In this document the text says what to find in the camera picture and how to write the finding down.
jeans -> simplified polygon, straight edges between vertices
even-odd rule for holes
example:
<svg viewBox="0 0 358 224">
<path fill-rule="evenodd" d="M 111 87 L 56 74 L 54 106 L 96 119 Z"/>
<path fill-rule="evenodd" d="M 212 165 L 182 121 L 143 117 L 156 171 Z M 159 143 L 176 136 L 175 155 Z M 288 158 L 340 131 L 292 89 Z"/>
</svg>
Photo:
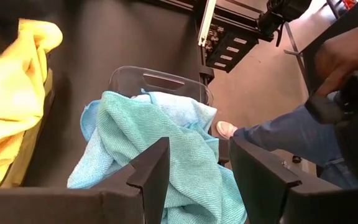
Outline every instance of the jeans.
<svg viewBox="0 0 358 224">
<path fill-rule="evenodd" d="M 343 189 L 358 187 L 358 181 L 345 165 L 331 124 L 319 124 L 305 106 L 291 113 L 235 133 L 268 151 L 283 149 L 324 167 L 322 179 Z"/>
</svg>

yellow cloth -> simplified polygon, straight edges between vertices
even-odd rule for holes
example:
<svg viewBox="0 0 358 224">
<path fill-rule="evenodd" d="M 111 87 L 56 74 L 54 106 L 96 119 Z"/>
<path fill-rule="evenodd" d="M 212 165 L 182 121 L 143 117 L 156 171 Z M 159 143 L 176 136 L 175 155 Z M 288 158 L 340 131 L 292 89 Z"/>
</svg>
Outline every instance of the yellow cloth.
<svg viewBox="0 0 358 224">
<path fill-rule="evenodd" d="M 43 116 L 45 54 L 62 39 L 55 24 L 21 19 L 18 38 L 0 55 L 0 182 L 19 152 L 24 131 Z"/>
</svg>

person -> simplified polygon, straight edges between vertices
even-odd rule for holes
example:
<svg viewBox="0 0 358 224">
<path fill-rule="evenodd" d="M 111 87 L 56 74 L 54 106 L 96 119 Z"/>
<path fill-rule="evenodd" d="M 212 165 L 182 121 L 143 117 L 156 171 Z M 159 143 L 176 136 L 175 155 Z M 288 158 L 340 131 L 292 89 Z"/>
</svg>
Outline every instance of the person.
<svg viewBox="0 0 358 224">
<path fill-rule="evenodd" d="M 316 53 L 315 64 L 324 79 L 315 94 L 333 99 L 347 76 L 358 70 L 358 27 L 327 40 Z M 343 189 L 358 187 L 342 158 L 334 126 L 317 123 L 303 105 L 253 128 L 219 121 L 216 129 L 226 139 L 238 136 L 268 151 L 283 149 L 303 157 L 324 168 L 322 179 Z"/>
</svg>

gray floor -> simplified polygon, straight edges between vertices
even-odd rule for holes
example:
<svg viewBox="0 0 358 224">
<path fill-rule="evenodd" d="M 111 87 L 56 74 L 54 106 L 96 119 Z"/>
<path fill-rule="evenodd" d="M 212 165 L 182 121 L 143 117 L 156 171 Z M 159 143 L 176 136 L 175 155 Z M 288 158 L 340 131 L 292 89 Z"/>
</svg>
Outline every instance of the gray floor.
<svg viewBox="0 0 358 224">
<path fill-rule="evenodd" d="M 266 10 L 266 0 L 238 0 L 257 9 Z M 325 0 L 313 0 L 310 8 L 290 23 L 299 50 L 305 48 L 335 20 Z M 218 4 L 245 14 L 225 0 Z M 305 102 L 308 92 L 296 57 L 283 53 L 293 50 L 287 33 L 279 47 L 275 40 L 260 42 L 230 73 L 215 70 L 216 78 L 209 85 L 214 95 L 214 107 L 218 109 L 216 121 L 228 121 L 236 126 L 251 127 L 290 112 Z M 291 155 L 277 151 L 286 160 Z M 302 163 L 302 169 L 315 173 L 314 166 Z"/>
</svg>

white sneaker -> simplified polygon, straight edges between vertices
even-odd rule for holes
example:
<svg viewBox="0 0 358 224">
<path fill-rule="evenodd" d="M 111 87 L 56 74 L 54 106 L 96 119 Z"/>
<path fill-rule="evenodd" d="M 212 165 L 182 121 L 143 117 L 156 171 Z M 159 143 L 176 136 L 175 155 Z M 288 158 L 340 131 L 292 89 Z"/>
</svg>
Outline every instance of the white sneaker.
<svg viewBox="0 0 358 224">
<path fill-rule="evenodd" d="M 219 121 L 218 123 L 216 123 L 216 130 L 225 139 L 233 137 L 233 134 L 235 131 L 237 131 L 237 129 L 238 128 L 236 126 L 225 121 Z"/>
</svg>

